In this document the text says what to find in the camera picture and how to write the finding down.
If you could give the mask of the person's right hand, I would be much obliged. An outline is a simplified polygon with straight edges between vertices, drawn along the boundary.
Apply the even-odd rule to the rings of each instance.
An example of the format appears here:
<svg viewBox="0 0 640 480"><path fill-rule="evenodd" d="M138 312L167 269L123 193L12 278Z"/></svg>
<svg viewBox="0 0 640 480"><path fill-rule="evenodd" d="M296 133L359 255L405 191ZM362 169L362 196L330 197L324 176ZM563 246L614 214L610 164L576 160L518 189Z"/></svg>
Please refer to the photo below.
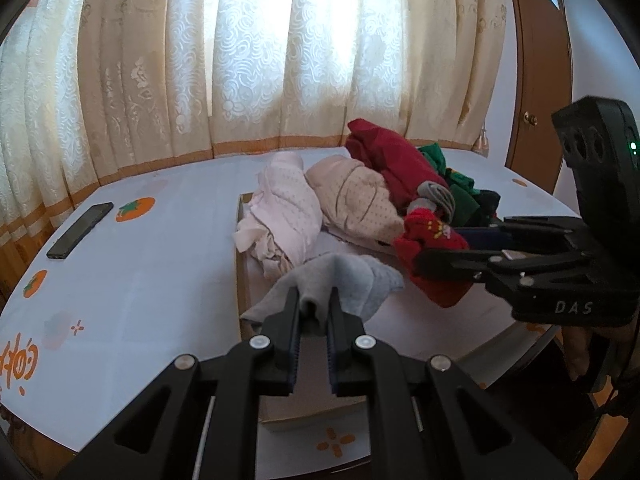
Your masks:
<svg viewBox="0 0 640 480"><path fill-rule="evenodd" d="M603 390L608 378L639 367L639 330L623 327L563 327L564 359L570 378L589 393Z"/></svg>

